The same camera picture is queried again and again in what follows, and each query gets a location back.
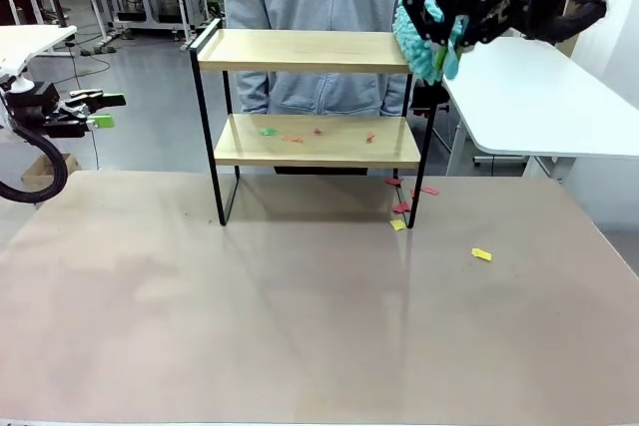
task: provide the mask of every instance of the cardboard box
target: cardboard box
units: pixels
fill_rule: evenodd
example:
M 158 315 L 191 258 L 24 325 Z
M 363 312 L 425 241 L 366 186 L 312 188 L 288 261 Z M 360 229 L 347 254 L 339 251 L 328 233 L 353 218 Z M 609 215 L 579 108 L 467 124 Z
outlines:
M 71 154 L 62 154 L 64 161 L 67 164 L 69 175 L 82 170 L 78 159 Z M 41 155 L 38 159 L 29 167 L 24 174 L 22 174 L 22 183 L 29 192 L 37 192 L 42 190 L 53 182 L 53 166 L 49 159 Z

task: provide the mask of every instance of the shelf leg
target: shelf leg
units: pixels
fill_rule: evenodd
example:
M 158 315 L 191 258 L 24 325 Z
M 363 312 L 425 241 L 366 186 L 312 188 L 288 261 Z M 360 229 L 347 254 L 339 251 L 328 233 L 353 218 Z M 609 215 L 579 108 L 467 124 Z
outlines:
M 229 82 L 229 72 L 222 72 L 222 82 L 224 83 L 224 98 L 227 103 L 227 115 L 233 113 L 233 100 L 231 99 L 231 83 Z M 236 173 L 236 179 L 240 178 L 240 167 L 235 165 L 233 170 Z
M 209 126 L 209 114 L 207 112 L 207 101 L 204 95 L 204 85 L 202 84 L 202 73 L 200 72 L 200 62 L 198 62 L 198 49 L 192 47 L 189 51 L 191 56 L 191 68 L 193 70 L 193 79 L 196 84 L 196 93 L 198 95 L 198 105 L 200 107 L 200 119 L 202 120 L 202 130 L 204 132 L 204 142 L 207 146 L 207 156 L 209 157 L 209 170 L 211 171 L 211 180 L 213 181 L 213 192 L 216 196 L 216 207 L 218 208 L 218 218 L 220 219 L 220 225 L 227 224 L 228 213 L 231 213 L 231 207 L 233 206 L 233 199 L 235 198 L 235 192 L 238 187 L 237 179 L 236 186 L 233 188 L 233 192 L 230 196 L 230 201 L 227 202 L 227 209 L 222 205 L 222 192 L 220 190 L 220 179 L 218 178 L 218 167 L 216 165 L 216 157 L 214 154 L 213 139 L 211 138 L 211 127 Z
M 403 93 L 403 107 L 401 108 L 401 115 L 406 117 L 408 115 L 408 104 L 410 103 L 410 94 L 412 93 L 412 75 L 406 77 L 406 90 Z M 399 178 L 399 170 L 393 169 L 392 177 L 394 179 Z
M 426 160 L 428 159 L 428 150 L 430 148 L 430 139 L 432 138 L 432 131 L 435 125 L 435 115 L 437 113 L 437 107 L 430 109 L 428 115 L 428 122 L 426 123 L 426 132 L 423 136 L 423 146 L 421 147 L 421 158 L 419 159 L 419 169 L 417 170 L 417 180 L 415 181 L 415 196 L 412 199 L 412 207 L 410 209 L 410 219 L 408 220 L 408 227 L 413 228 L 415 226 L 415 217 L 417 216 L 417 206 L 419 205 L 419 196 L 421 194 L 421 183 L 423 181 L 423 171 L 426 168 Z

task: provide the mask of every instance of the teal cleaning cloth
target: teal cleaning cloth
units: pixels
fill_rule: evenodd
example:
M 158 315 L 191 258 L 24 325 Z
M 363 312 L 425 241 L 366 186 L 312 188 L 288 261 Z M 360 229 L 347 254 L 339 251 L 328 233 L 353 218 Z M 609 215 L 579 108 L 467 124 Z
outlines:
M 425 7 L 436 22 L 443 20 L 443 13 L 435 0 L 426 0 Z M 457 76 L 461 57 L 457 40 L 463 34 L 467 23 L 468 16 L 457 16 L 446 47 L 433 44 L 429 40 L 424 41 L 419 37 L 408 13 L 403 8 L 402 0 L 399 0 L 392 31 L 408 62 L 410 72 L 432 85 L 435 82 L 441 82 L 443 75 L 448 79 L 454 79 Z

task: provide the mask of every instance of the shelf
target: shelf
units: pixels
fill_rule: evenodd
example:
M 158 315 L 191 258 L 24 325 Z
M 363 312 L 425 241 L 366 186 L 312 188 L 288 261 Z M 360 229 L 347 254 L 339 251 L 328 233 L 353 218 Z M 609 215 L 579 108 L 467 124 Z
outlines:
M 261 135 L 275 129 L 276 136 Z M 314 134 L 320 129 L 321 134 Z M 375 134 L 372 143 L 368 133 Z M 304 138 L 302 143 L 285 137 Z M 417 169 L 419 149 L 403 117 L 230 115 L 215 149 L 219 165 Z
M 222 29 L 198 56 L 202 70 L 408 74 L 385 32 Z

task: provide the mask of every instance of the top shelf board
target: top shelf board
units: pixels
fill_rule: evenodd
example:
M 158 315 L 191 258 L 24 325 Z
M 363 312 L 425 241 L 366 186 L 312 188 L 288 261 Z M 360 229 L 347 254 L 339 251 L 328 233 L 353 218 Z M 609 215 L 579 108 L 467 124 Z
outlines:
M 410 73 L 385 32 L 222 29 L 198 60 L 215 71 Z

